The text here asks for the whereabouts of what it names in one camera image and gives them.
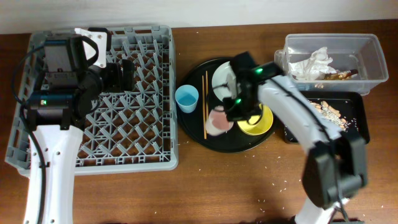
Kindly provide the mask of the yellow plastic bowl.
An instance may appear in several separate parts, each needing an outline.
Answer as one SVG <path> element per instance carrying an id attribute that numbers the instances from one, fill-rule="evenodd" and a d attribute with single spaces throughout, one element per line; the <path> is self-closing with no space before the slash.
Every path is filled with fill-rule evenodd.
<path id="1" fill-rule="evenodd" d="M 259 109 L 262 114 L 251 116 L 249 121 L 238 121 L 238 127 L 243 133 L 258 136 L 270 130 L 274 122 L 272 111 L 262 104 L 259 105 Z"/>

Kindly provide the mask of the pink plastic cup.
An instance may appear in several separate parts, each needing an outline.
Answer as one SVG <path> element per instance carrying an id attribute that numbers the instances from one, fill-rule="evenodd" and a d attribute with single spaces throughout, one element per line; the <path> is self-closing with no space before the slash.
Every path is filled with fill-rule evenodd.
<path id="1" fill-rule="evenodd" d="M 233 127 L 233 124 L 232 121 L 227 120 L 224 108 L 216 106 L 209 113 L 205 129 L 210 136 L 219 136 L 227 133 Z"/>

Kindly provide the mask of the light blue plastic cup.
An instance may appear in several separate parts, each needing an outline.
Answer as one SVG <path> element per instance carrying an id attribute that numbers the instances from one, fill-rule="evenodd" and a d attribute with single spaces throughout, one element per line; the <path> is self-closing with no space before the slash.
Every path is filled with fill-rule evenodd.
<path id="1" fill-rule="evenodd" d="M 175 92 L 175 100 L 184 113 L 192 113 L 198 102 L 198 90 L 192 85 L 182 85 Z"/>

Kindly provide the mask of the food scraps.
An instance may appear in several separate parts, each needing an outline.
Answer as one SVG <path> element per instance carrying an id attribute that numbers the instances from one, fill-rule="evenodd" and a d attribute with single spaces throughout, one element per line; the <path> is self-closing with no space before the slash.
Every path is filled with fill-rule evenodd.
<path id="1" fill-rule="evenodd" d="M 348 121 L 339 110 L 329 105 L 326 101 L 321 101 L 319 103 L 310 101 L 310 104 L 314 106 L 315 109 L 328 121 L 331 121 L 335 125 L 339 126 L 342 130 L 346 131 L 351 126 L 351 122 Z"/>

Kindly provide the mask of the gold foil wrapper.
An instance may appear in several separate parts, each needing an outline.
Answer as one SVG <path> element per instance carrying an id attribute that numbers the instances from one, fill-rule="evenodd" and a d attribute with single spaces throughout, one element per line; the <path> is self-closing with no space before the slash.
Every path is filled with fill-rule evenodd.
<path id="1" fill-rule="evenodd" d="M 358 70 L 347 70 L 338 73 L 325 74 L 324 80 L 349 80 L 358 74 Z"/>

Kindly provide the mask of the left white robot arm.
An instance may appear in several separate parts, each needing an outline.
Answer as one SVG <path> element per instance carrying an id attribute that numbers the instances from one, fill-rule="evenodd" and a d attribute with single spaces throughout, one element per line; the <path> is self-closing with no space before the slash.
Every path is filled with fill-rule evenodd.
<path id="1" fill-rule="evenodd" d="M 43 52 L 30 97 L 20 100 L 19 117 L 29 135 L 30 175 L 25 223 L 71 223 L 75 163 L 86 116 L 100 106 L 100 94 L 131 91 L 130 60 L 109 63 L 111 34 L 77 29 L 55 34 L 27 53 Z"/>

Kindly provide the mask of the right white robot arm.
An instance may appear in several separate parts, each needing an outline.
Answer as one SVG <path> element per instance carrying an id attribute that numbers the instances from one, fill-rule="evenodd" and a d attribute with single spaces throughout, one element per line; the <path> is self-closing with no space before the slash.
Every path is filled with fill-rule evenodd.
<path id="1" fill-rule="evenodd" d="M 336 212 L 352 223 L 344 205 L 368 183 L 366 141 L 327 120 L 274 62 L 258 65 L 249 52 L 229 61 L 236 77 L 233 96 L 224 98 L 229 121 L 244 121 L 268 106 L 307 155 L 302 184 L 305 203 L 290 223 L 333 223 Z"/>

